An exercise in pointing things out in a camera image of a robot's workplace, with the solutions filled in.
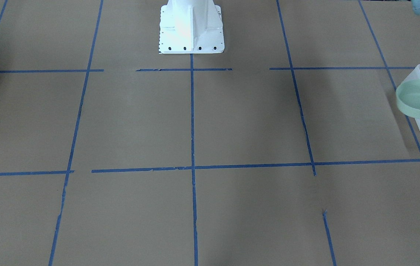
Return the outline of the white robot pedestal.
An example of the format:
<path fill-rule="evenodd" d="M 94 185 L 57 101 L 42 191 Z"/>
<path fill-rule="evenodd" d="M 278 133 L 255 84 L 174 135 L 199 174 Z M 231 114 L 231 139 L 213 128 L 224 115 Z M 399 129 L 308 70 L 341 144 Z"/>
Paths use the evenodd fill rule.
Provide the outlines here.
<path fill-rule="evenodd" d="M 222 10 L 213 0 L 169 0 L 161 6 L 160 54 L 220 54 L 224 50 Z"/>

